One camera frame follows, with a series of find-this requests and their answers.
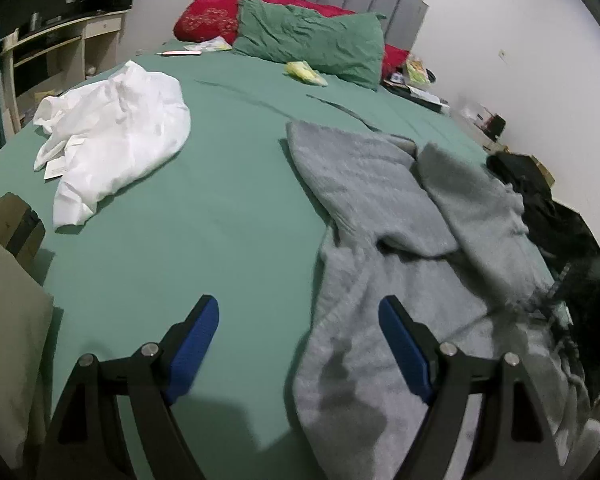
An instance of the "folded gray cloth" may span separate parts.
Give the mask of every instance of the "folded gray cloth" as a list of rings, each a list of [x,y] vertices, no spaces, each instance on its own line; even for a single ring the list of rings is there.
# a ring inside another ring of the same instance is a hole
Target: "folded gray cloth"
[[[526,250],[506,258],[487,250],[525,243],[508,239],[521,235],[520,208],[510,192],[478,178],[481,168],[462,164],[445,168],[455,173],[450,180],[440,178],[428,165],[435,153],[416,168],[394,136],[293,122],[287,139],[299,174],[333,219],[320,249],[325,267],[312,332],[294,380],[300,421],[327,476],[393,479],[427,411],[408,390],[379,328],[378,304],[389,294],[438,340],[467,354],[519,354],[564,460],[581,420],[583,390],[562,370],[569,364],[545,324],[507,308],[546,283],[541,271],[525,270],[536,264]],[[446,190],[454,178],[473,182],[470,197],[461,188]],[[480,201],[480,186],[489,201]],[[482,220],[462,216],[462,201],[477,205]],[[524,276],[507,277],[520,269]],[[469,416],[478,407],[471,402]],[[466,453],[471,431],[459,440]],[[448,478],[462,476],[462,452],[456,455]]]

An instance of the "drawer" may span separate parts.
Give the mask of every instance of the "drawer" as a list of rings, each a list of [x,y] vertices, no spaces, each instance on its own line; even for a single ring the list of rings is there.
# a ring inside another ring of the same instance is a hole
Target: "drawer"
[[[120,30],[122,26],[122,16],[103,16],[101,18],[93,18],[89,20],[84,27],[84,37],[92,38],[106,34],[107,32],[115,32]]]

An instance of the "metal screw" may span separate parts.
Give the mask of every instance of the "metal screw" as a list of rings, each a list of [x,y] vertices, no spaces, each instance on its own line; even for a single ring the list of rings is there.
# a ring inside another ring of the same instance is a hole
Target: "metal screw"
[[[440,351],[447,357],[453,357],[458,353],[458,347],[453,343],[440,344]]]
[[[504,361],[511,366],[518,366],[520,364],[520,358],[513,352],[504,354]]]
[[[140,349],[140,353],[145,357],[151,357],[158,353],[160,347],[156,343],[146,343],[142,345]]]
[[[80,366],[90,366],[91,363],[93,363],[93,354],[84,354],[78,359],[78,364]]]

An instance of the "red pillow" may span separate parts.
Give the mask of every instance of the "red pillow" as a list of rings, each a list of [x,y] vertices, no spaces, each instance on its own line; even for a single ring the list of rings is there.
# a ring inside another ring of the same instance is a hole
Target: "red pillow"
[[[269,4],[295,5],[314,9],[321,15],[331,18],[343,14],[354,14],[352,10],[330,5],[321,5],[307,0],[262,0]],[[212,40],[222,36],[227,43],[233,44],[238,31],[238,0],[193,0],[185,9],[173,27],[173,34],[181,41]],[[384,46],[382,77],[387,77],[396,67],[404,63],[409,53],[391,45]]]

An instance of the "snack package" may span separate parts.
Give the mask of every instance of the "snack package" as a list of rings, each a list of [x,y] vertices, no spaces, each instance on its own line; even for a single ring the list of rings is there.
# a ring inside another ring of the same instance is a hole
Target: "snack package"
[[[290,61],[285,65],[285,72],[301,79],[305,83],[318,86],[327,86],[325,78],[309,66],[306,61]]]
[[[427,70],[424,68],[424,64],[419,57],[412,56],[411,54],[404,63],[409,78],[413,83],[429,84],[429,76],[427,76]]]
[[[228,44],[222,36],[218,36],[212,40],[203,41],[202,43],[185,45],[184,48],[194,52],[218,52],[220,50],[231,50],[231,45]]]

